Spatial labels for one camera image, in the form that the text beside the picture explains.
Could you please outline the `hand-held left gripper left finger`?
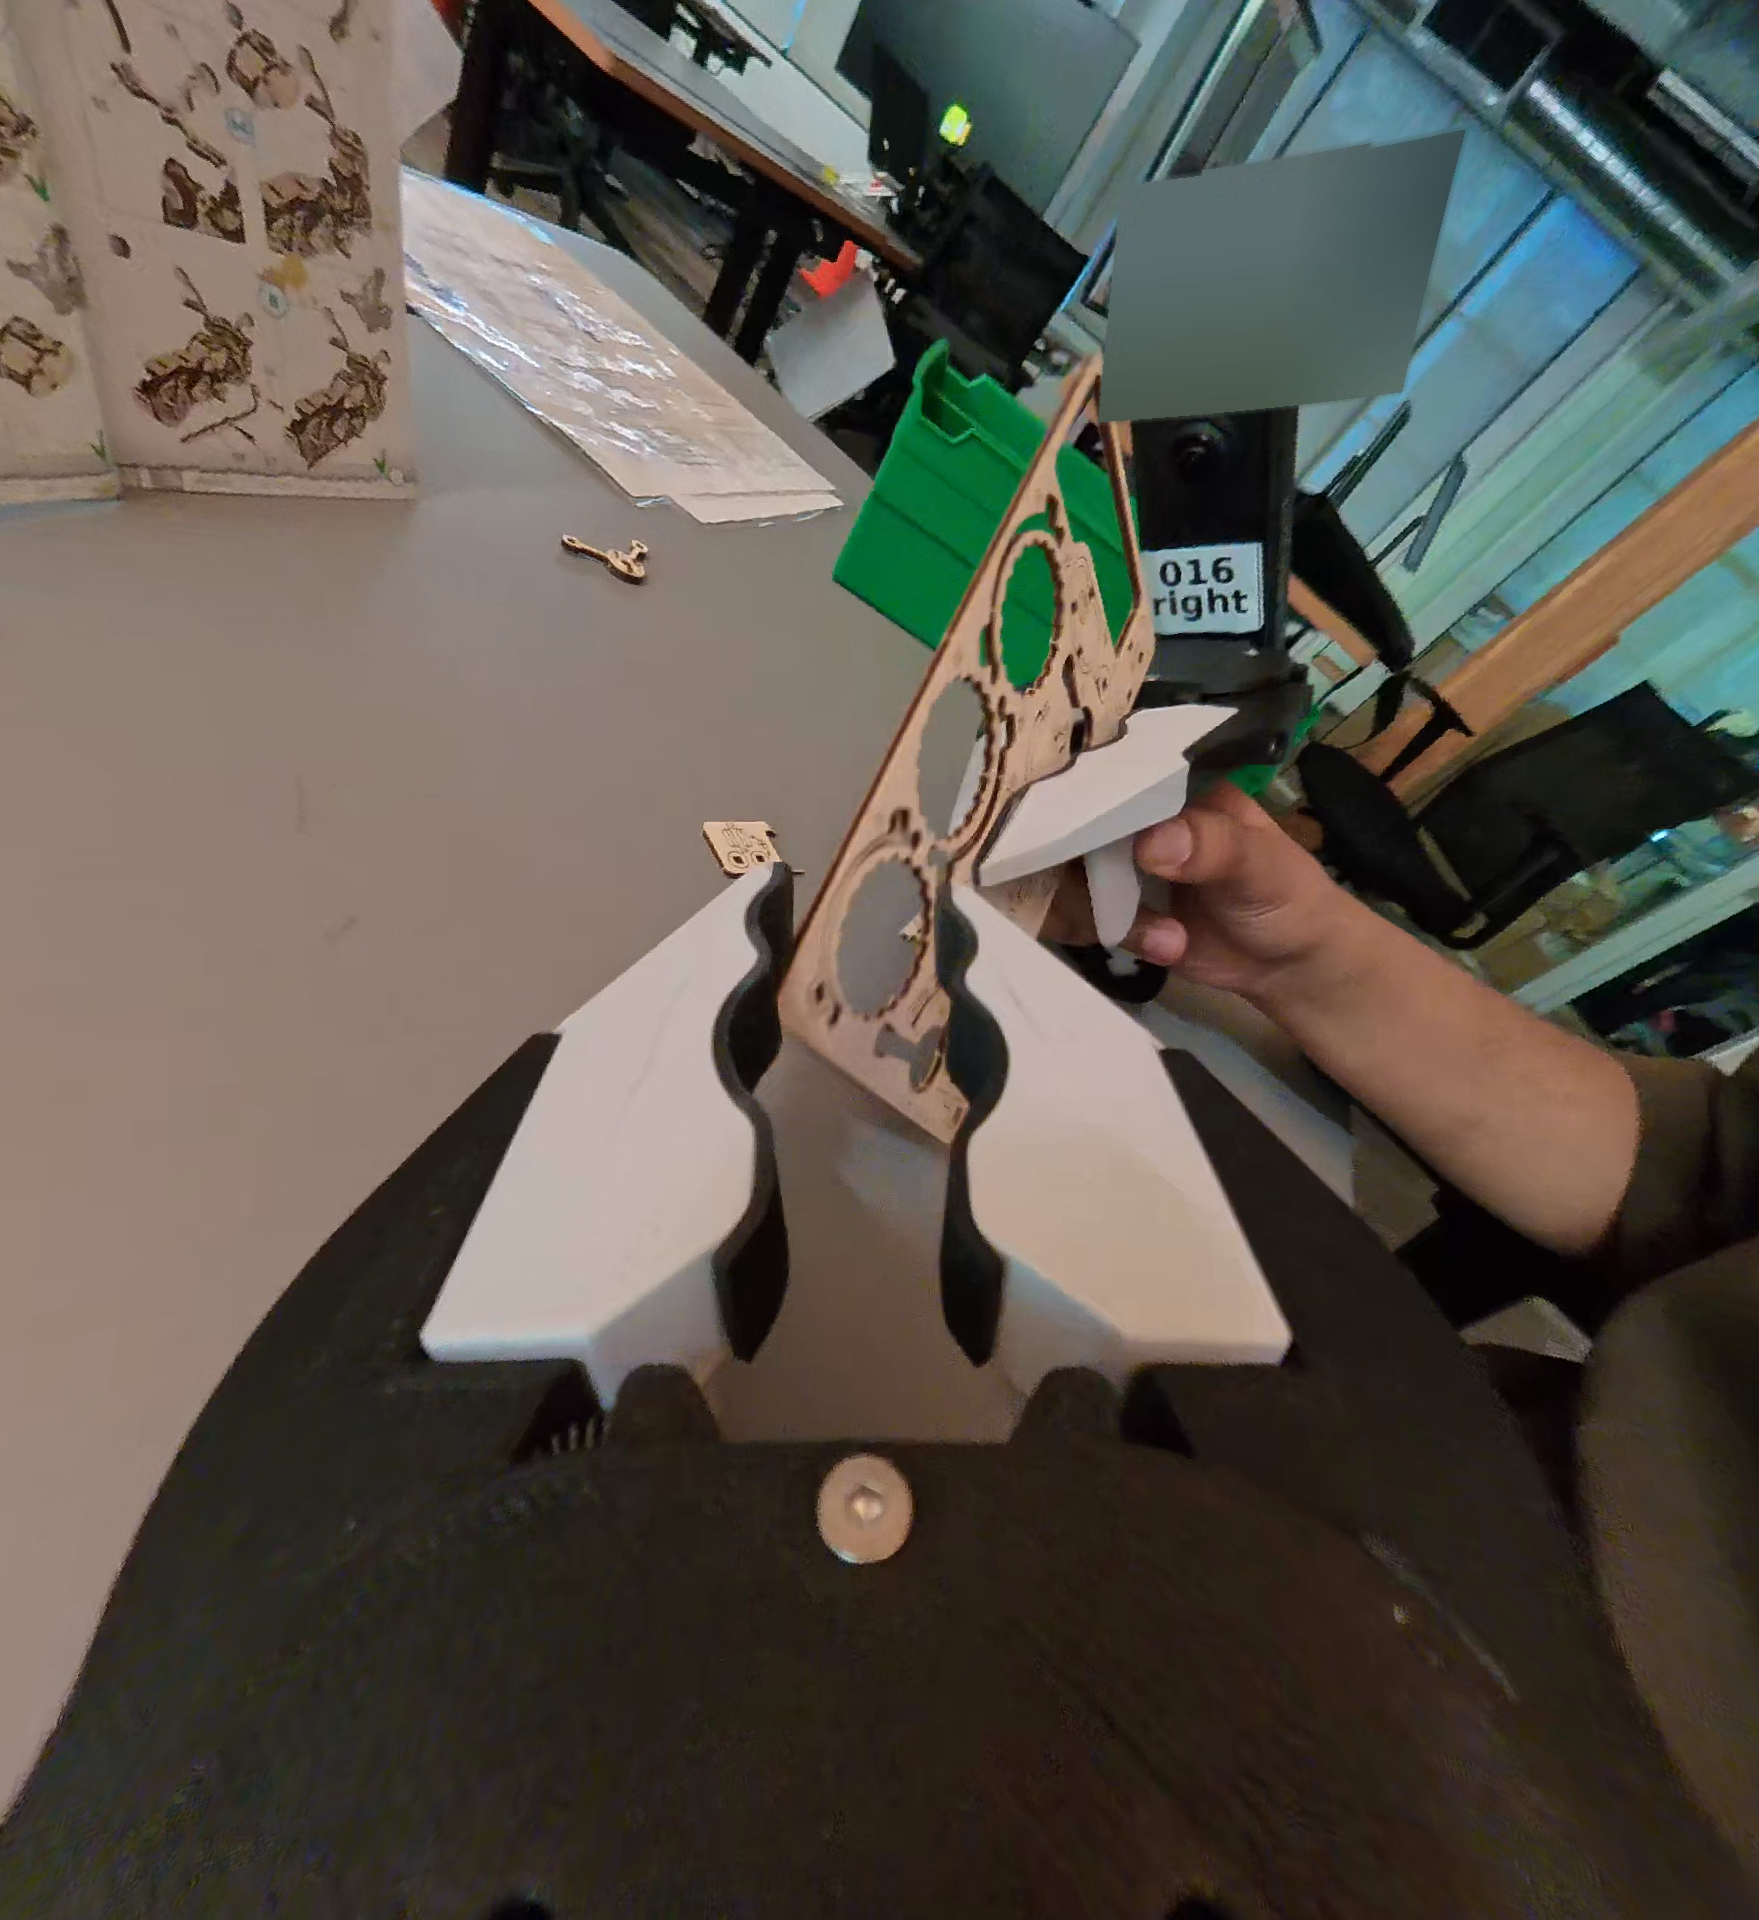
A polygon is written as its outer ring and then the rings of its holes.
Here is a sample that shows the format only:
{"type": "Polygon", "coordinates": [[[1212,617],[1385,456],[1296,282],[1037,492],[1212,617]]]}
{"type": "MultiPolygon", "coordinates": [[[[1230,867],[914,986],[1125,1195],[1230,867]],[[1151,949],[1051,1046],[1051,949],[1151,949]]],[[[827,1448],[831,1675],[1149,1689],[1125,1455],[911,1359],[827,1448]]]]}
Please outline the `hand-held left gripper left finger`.
{"type": "Polygon", "coordinates": [[[757,1359],[786,1303],[761,1078],[780,1057],[795,867],[761,863],[557,1028],[557,1057],[417,1328],[441,1364],[634,1373],[757,1359]]]}

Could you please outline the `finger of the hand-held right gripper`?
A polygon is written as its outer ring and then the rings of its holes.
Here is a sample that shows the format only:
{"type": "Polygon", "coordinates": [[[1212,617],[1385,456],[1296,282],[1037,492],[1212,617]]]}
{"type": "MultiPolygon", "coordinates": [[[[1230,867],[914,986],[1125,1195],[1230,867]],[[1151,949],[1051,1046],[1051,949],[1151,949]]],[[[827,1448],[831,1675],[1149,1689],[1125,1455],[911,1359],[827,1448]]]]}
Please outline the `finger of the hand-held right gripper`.
{"type": "Polygon", "coordinates": [[[1184,804],[1193,756],[1230,719],[1236,706],[1223,703],[1137,706],[1111,750],[1085,750],[1064,772],[1014,801],[976,863],[976,882],[1025,882],[1168,828],[1184,804]]]}

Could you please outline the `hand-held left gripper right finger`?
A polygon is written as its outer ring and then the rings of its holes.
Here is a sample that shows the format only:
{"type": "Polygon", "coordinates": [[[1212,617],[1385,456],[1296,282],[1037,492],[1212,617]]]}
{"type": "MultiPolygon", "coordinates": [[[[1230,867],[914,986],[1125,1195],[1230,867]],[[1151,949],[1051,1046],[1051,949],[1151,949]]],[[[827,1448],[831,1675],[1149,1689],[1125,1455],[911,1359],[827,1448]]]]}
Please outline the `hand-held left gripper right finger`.
{"type": "Polygon", "coordinates": [[[1116,996],[989,895],[943,895],[949,990],[943,1324],[1032,1396],[1051,1373],[1279,1364],[1296,1328],[1177,1105],[1116,996]]]}

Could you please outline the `wooden sheet with gear holes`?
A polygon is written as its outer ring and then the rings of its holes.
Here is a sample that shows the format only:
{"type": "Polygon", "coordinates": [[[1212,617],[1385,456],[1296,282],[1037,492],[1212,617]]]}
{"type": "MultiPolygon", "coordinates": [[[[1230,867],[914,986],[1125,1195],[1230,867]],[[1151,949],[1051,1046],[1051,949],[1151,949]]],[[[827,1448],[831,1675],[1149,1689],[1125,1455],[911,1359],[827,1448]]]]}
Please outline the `wooden sheet with gear holes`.
{"type": "Polygon", "coordinates": [[[949,1078],[949,986],[936,970],[943,882],[976,882],[1014,801],[1064,772],[1085,750],[1111,750],[1151,664],[1151,617],[1138,614],[1138,538],[1123,467],[1123,428],[1101,416],[1101,356],[1091,356],[1060,397],[970,592],[949,617],[914,703],[801,920],[795,968],[780,978],[780,1028],[831,1061],[847,1084],[890,1105],[911,1128],[954,1147],[970,1097],[949,1078]],[[1094,428],[1111,456],[1111,500],[1123,538],[1123,625],[1111,625],[1094,545],[1068,529],[1060,456],[1094,428]],[[1051,643],[1032,684],[1006,664],[1006,592],[1021,561],[1037,556],[1060,592],[1051,643]],[[949,689],[970,689],[989,730],[989,770],[976,804],[943,830],[921,804],[921,732],[949,689]],[[911,970],[867,1010],[847,986],[835,949],[858,895],[884,874],[911,909],[911,970]]]}

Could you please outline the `person's right forearm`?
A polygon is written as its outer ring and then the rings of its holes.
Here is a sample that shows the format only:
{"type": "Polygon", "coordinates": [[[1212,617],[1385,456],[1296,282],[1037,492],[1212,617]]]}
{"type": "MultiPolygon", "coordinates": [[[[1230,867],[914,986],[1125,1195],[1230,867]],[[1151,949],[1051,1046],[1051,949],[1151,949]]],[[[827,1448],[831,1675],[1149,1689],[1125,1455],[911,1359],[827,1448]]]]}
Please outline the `person's right forearm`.
{"type": "Polygon", "coordinates": [[[1314,1067],[1385,1122],[1441,1184],[1553,1256],[1589,1256],[1632,1195],[1646,1106],[1632,1067],[1486,990],[1372,909],[1256,978],[1314,1067]]]}

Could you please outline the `grey desk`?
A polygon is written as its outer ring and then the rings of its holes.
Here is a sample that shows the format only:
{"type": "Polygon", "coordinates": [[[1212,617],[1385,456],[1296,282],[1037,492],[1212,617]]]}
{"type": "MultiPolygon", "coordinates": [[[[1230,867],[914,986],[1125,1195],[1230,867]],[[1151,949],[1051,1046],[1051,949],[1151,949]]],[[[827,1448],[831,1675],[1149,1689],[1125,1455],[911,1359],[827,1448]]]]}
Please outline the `grey desk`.
{"type": "MultiPolygon", "coordinates": [[[[547,561],[559,456],[403,325],[417,511],[0,529],[0,1468],[85,1496],[483,1046],[705,895],[685,813],[847,804],[898,639],[814,538],[656,614],[547,561]]],[[[417,1324],[547,1039],[267,1311],[0,1820],[0,1913],[1177,1913],[1177,1821],[998,1665],[1068,1571],[831,1559],[827,1442],[626,1438],[417,1324]]]]}

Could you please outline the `person's right hand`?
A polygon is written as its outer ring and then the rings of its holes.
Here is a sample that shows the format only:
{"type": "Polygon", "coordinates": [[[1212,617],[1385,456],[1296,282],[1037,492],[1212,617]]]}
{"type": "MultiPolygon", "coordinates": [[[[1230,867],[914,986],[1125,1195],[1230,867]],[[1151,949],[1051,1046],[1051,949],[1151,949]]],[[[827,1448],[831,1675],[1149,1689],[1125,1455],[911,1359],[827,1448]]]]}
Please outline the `person's right hand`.
{"type": "Polygon", "coordinates": [[[1341,990],[1372,916],[1230,777],[1137,838],[1125,954],[1282,1021],[1341,990]]]}

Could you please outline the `green plastic bin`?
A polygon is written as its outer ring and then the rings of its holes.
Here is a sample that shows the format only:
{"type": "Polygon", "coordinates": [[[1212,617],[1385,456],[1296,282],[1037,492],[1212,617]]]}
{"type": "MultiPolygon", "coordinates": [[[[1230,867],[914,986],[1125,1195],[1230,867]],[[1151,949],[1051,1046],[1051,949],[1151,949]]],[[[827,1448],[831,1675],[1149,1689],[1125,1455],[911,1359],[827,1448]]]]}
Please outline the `green plastic bin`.
{"type": "MultiPolygon", "coordinates": [[[[994,371],[959,371],[949,340],[936,340],[914,363],[911,406],[890,434],[884,470],[847,538],[831,580],[936,652],[1037,444],[1047,416],[994,371]]],[[[1137,580],[1123,561],[1111,470],[1091,453],[1064,444],[1060,492],[1068,538],[1094,556],[1111,639],[1123,643],[1137,580]]],[[[1025,556],[1006,584],[1006,675],[1021,689],[1047,675],[1051,617],[1060,580],[1047,556],[1025,556]]]]}

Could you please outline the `wooden beam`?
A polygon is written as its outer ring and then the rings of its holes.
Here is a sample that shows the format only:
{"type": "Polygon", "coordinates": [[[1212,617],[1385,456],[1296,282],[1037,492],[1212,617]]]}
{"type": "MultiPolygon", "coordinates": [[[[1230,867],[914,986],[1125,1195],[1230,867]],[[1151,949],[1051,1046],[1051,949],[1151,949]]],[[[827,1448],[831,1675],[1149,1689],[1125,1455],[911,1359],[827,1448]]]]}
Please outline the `wooden beam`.
{"type": "Polygon", "coordinates": [[[1430,706],[1452,706],[1463,732],[1420,750],[1422,718],[1396,718],[1362,750],[1362,770],[1393,777],[1396,801],[1422,793],[1479,732],[1570,684],[1756,529],[1759,416],[1440,684],[1430,706]]]}

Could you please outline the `black monitor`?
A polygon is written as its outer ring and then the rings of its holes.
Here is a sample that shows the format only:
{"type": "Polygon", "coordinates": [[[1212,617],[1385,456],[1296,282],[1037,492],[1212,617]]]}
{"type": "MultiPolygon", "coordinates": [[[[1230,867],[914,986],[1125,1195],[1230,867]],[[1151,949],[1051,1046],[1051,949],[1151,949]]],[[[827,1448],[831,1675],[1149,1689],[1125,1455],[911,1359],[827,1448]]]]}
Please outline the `black monitor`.
{"type": "Polygon", "coordinates": [[[875,53],[936,114],[970,111],[970,153],[1051,213],[1138,43],[1085,0],[867,0],[835,43],[835,77],[867,97],[875,53]]]}

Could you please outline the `black office chair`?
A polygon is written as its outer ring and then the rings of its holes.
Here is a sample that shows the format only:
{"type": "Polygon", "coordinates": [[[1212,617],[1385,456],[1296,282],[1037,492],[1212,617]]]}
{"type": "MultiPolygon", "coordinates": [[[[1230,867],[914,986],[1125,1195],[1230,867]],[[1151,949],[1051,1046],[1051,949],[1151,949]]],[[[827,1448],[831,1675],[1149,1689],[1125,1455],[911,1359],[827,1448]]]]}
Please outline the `black office chair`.
{"type": "Polygon", "coordinates": [[[1635,684],[1570,719],[1455,760],[1420,804],[1330,744],[1296,756],[1296,787],[1323,828],[1323,863],[1354,895],[1463,954],[1658,830],[1759,801],[1759,770],[1635,684]]]}

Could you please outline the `clear plastic sleeve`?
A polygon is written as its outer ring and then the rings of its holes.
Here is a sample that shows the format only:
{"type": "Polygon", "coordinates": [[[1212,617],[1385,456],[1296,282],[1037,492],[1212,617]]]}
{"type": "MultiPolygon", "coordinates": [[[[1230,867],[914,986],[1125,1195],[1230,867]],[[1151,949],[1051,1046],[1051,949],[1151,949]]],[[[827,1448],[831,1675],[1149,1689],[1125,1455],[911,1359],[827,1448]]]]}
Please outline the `clear plastic sleeve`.
{"type": "Polygon", "coordinates": [[[707,529],[835,511],[773,428],[532,213],[414,170],[403,205],[407,308],[634,500],[676,500],[707,529]]]}

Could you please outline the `instruction booklet in clear stand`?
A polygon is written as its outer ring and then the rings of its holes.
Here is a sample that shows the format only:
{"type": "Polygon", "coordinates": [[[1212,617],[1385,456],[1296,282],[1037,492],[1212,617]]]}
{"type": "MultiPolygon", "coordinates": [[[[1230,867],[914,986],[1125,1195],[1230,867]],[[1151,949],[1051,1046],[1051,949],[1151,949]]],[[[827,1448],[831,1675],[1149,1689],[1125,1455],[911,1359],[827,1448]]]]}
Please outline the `instruction booklet in clear stand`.
{"type": "Polygon", "coordinates": [[[0,511],[414,499],[403,4],[0,0],[0,511]]]}

